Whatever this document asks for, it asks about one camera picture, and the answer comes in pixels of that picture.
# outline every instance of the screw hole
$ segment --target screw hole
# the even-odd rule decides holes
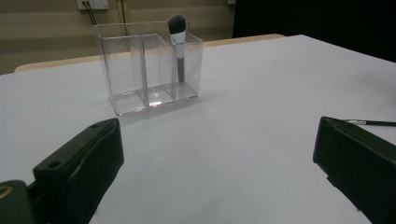
[[[58,167],[60,164],[61,164],[61,163],[60,163],[59,161],[54,161],[54,162],[52,162],[52,163],[49,164],[49,168],[50,168],[50,169],[56,168],[56,167]]]

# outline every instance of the makeup brush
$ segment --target makeup brush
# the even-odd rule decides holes
[[[169,33],[176,45],[177,78],[184,82],[184,41],[186,40],[186,19],[182,15],[175,15],[168,20]]]

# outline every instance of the brush handle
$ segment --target brush handle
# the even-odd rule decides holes
[[[184,82],[184,57],[177,58],[177,78],[179,82]]]
[[[378,121],[378,120],[364,120],[364,119],[345,119],[345,121],[356,125],[396,127],[396,122],[392,122],[392,121]]]

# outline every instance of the small brush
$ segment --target small brush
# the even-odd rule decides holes
[[[175,15],[168,20],[169,33],[176,45],[177,78],[184,82],[184,42],[186,40],[186,19],[182,15]]]
[[[365,120],[365,119],[344,119],[348,123],[356,125],[374,125],[374,126],[388,126],[396,127],[396,122],[392,121],[378,121],[378,120]]]

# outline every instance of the brush bristles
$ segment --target brush bristles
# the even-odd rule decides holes
[[[171,35],[186,31],[186,19],[182,15],[175,15],[168,20],[169,32]]]

